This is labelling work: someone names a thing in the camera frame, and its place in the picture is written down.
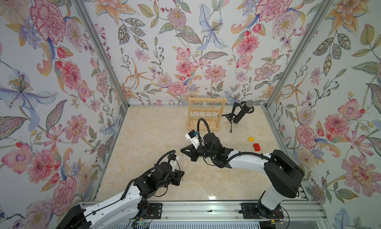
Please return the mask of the wooden jewelry display stand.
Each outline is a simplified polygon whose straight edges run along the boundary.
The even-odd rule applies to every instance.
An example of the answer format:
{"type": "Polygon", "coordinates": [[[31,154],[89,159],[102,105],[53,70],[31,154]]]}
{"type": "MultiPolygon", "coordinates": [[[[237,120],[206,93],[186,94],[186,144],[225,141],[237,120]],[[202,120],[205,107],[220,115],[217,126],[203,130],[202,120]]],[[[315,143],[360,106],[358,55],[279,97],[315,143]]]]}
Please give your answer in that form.
{"type": "Polygon", "coordinates": [[[211,131],[219,131],[226,98],[188,98],[186,129],[196,130],[200,118],[206,120],[211,131]]]}

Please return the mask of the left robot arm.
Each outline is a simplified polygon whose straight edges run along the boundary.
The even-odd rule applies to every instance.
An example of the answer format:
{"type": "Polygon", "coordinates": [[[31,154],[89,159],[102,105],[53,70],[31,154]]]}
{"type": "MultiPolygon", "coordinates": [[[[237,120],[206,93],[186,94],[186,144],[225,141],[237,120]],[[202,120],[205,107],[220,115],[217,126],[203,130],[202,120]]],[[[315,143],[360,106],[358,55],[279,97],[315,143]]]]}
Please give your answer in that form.
{"type": "Polygon", "coordinates": [[[179,186],[185,172],[175,169],[177,161],[162,162],[138,178],[125,191],[92,206],[72,207],[58,229],[109,229],[126,219],[140,219],[149,209],[149,198],[161,188],[179,186]]]}

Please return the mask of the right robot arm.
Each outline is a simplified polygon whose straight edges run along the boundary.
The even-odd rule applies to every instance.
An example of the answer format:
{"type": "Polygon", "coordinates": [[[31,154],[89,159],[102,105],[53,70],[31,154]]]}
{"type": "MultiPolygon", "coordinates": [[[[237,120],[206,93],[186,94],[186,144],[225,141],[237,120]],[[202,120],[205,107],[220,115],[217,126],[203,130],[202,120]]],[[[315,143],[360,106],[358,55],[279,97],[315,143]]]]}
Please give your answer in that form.
{"type": "Polygon", "coordinates": [[[281,203],[285,199],[299,197],[299,188],[304,177],[303,170],[281,150],[270,154],[240,152],[222,146],[215,134],[206,134],[203,138],[191,131],[186,134],[191,144],[181,152],[191,161],[209,158],[218,168],[244,168],[266,174],[271,186],[261,195],[255,204],[244,203],[241,213],[249,218],[282,219],[281,203]]]}

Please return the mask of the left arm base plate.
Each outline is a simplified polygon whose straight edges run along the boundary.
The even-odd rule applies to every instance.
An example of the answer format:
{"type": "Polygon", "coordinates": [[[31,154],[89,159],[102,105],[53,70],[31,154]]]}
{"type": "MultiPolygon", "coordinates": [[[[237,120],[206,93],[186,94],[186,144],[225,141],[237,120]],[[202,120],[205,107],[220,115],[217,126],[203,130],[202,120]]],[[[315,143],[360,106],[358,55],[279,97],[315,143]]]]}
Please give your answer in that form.
{"type": "Polygon", "coordinates": [[[143,201],[138,204],[138,213],[133,219],[154,219],[159,220],[162,217],[163,204],[162,203],[149,203],[143,201]]]}

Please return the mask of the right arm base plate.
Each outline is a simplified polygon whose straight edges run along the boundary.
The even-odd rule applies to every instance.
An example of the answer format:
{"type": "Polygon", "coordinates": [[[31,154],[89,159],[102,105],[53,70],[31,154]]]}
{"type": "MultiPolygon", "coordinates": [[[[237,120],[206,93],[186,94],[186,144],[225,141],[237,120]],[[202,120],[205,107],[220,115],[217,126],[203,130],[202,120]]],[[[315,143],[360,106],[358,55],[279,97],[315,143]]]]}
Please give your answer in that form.
{"type": "Polygon", "coordinates": [[[258,203],[241,203],[240,214],[243,214],[244,219],[283,219],[283,211],[280,204],[274,210],[270,210],[258,203]]]}

